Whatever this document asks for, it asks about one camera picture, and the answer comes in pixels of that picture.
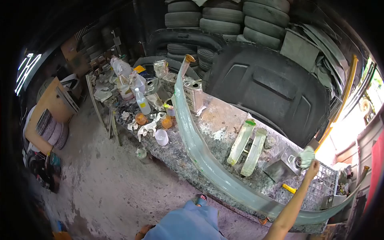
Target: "table leg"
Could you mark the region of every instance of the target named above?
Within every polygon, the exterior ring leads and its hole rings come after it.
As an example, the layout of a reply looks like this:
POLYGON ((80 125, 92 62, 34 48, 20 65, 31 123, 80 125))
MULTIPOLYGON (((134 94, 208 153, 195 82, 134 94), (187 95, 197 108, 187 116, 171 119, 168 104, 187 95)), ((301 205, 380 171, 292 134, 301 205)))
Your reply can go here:
POLYGON ((115 135, 116 137, 116 143, 118 144, 118 146, 120 147, 121 144, 120 144, 120 140, 119 140, 119 136, 118 136, 118 130, 116 128, 116 121, 115 121, 115 115, 112 113, 111 115, 111 122, 112 122, 112 128, 113 128, 113 134, 115 135))
POLYGON ((93 107, 94 107, 95 110, 96 110, 97 117, 99 118, 99 121, 100 121, 100 123, 102 124, 102 126, 106 128, 105 123, 104 123, 103 119, 101 118, 99 109, 97 108, 95 98, 94 98, 94 96, 93 96, 93 89, 92 89, 92 84, 91 84, 91 81, 90 81, 90 79, 89 79, 89 76, 86 75, 85 78, 86 78, 86 80, 87 80, 87 85, 88 85, 89 94, 91 95, 91 100, 92 100, 92 103, 93 103, 93 107))

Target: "foot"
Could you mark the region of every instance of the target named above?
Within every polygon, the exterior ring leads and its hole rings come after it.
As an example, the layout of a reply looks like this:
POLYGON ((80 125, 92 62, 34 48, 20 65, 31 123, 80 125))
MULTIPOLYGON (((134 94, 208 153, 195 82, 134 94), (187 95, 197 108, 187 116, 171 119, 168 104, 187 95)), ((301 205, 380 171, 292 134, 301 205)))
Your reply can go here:
POLYGON ((203 200, 207 200, 207 198, 206 198, 206 196, 204 195, 204 194, 200 194, 200 196, 199 196, 201 199, 203 199, 203 200))

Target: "red panel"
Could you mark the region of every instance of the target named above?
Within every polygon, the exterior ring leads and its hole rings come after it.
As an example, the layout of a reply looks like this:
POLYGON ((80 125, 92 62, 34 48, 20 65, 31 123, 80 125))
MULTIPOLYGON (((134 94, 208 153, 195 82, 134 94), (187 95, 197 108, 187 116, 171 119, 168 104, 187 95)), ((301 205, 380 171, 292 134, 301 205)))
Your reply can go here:
POLYGON ((383 169, 384 162, 384 130, 381 132, 377 142, 372 147, 372 177, 371 177, 371 185, 369 187, 369 193, 367 198, 367 203, 365 204, 365 209, 372 200, 372 197, 375 193, 377 182, 380 179, 380 175, 382 174, 381 170, 383 169))

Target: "fluorescent light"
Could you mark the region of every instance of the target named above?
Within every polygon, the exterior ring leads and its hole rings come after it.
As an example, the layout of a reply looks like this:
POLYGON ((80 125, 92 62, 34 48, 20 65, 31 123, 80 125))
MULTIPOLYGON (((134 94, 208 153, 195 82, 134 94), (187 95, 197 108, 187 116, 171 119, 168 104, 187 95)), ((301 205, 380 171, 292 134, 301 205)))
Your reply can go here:
POLYGON ((17 69, 18 71, 20 70, 20 68, 22 67, 23 63, 25 62, 26 58, 24 58, 23 62, 20 64, 19 68, 17 69))
POLYGON ((21 81, 19 82, 17 88, 15 89, 15 93, 16 93, 17 96, 19 95, 19 92, 20 92, 20 90, 22 89, 22 86, 23 86, 23 84, 24 84, 26 78, 28 77, 29 73, 31 72, 31 70, 33 69, 33 67, 36 65, 36 63, 40 60, 40 58, 41 58, 41 54, 37 55, 37 56, 35 57, 35 59, 34 59, 34 60, 31 62, 31 64, 29 64, 29 65, 28 65, 28 63, 29 63, 29 61, 31 60, 31 57, 28 59, 28 62, 27 62, 27 64, 25 65, 25 67, 24 67, 24 69, 23 69, 23 71, 22 71, 22 72, 24 72, 24 70, 26 70, 26 71, 25 71, 25 74, 23 75, 21 81))

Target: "yellow handle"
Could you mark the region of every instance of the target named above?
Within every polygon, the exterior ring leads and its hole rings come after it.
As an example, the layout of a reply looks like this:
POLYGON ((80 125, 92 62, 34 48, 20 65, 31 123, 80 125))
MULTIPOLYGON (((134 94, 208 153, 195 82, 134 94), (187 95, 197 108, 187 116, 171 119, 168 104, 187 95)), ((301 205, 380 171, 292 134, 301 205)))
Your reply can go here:
POLYGON ((283 188, 285 188, 286 190, 290 191, 291 193, 295 194, 296 193, 296 188, 291 188, 290 186, 286 185, 285 183, 283 183, 283 188))

